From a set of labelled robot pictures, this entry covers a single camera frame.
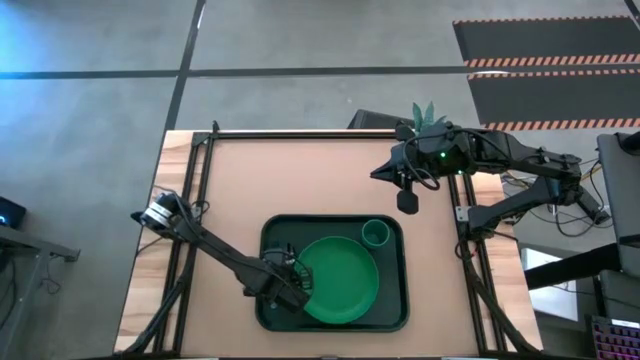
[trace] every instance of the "green cup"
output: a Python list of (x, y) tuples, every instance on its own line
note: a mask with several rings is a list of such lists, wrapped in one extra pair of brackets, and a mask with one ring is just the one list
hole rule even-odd
[(362, 227), (362, 242), (369, 249), (378, 249), (389, 241), (391, 229), (384, 221), (373, 219)]

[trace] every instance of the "green plant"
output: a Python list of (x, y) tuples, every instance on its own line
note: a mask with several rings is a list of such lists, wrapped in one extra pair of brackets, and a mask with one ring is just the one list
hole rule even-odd
[(416, 127), (414, 129), (416, 134), (419, 134), (422, 130), (431, 125), (443, 122), (447, 118), (447, 115), (444, 115), (438, 120), (434, 121), (435, 112), (436, 109), (435, 106), (433, 106), (433, 101), (429, 102), (429, 106), (427, 106), (427, 109), (424, 111), (424, 116), (422, 115), (420, 106), (418, 106), (418, 104), (416, 103), (413, 103), (413, 121), (415, 121), (416, 123)]

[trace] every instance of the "tray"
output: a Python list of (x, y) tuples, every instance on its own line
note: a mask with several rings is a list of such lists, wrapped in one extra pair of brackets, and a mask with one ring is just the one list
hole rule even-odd
[(277, 215), (262, 228), (260, 253), (287, 243), (300, 253), (312, 242), (331, 235), (361, 242), (360, 230), (371, 219), (389, 225), (391, 236), (382, 248), (371, 251), (378, 266), (380, 289), (366, 314), (348, 324), (324, 324), (304, 311), (293, 314), (282, 308), (271, 309), (266, 302), (257, 300), (258, 322), (270, 331), (392, 332), (401, 329), (409, 318), (409, 293), (402, 229), (392, 218), (385, 215)]

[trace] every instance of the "table top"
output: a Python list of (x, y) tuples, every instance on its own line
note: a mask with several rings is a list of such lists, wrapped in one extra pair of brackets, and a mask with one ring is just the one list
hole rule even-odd
[[(181, 190), (192, 133), (167, 133), (156, 185)], [(393, 143), (392, 139), (217, 140), (206, 197), (212, 210), (203, 217), (203, 225), (245, 254), (257, 255), (261, 228), (277, 214), (391, 216), (400, 223), (405, 238), (410, 295), (405, 327), (383, 334), (269, 332), (258, 324), (255, 300), (242, 296), (233, 274), (200, 253), (185, 326), (184, 355), (477, 354), (462, 265), (453, 255), (457, 234), (446, 183), (440, 191), (418, 189), (421, 212), (409, 216), (396, 210), (394, 186), (369, 179), (371, 169), (388, 159)], [(199, 185), (200, 167), (196, 169), (194, 187)], [(479, 204), (490, 205), (503, 198), (499, 177), (478, 174), (473, 181)], [(500, 230), (511, 231), (508, 227)], [(153, 239), (145, 230), (140, 246)], [(138, 257), (116, 349), (130, 344), (157, 309), (169, 248), (170, 241), (163, 240)], [(487, 241), (487, 252), (499, 304), (525, 338), (541, 348), (517, 245), (494, 237)], [(482, 307), (489, 348), (494, 348), (490, 317)], [(174, 317), (170, 316), (168, 339), (172, 338)]]

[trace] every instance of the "floor mat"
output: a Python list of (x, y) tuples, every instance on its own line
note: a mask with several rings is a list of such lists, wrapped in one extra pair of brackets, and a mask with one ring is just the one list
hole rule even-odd
[(628, 16), (454, 21), (470, 67), (640, 62), (640, 32)]
[(640, 126), (640, 69), (471, 74), (468, 81), (489, 129)]

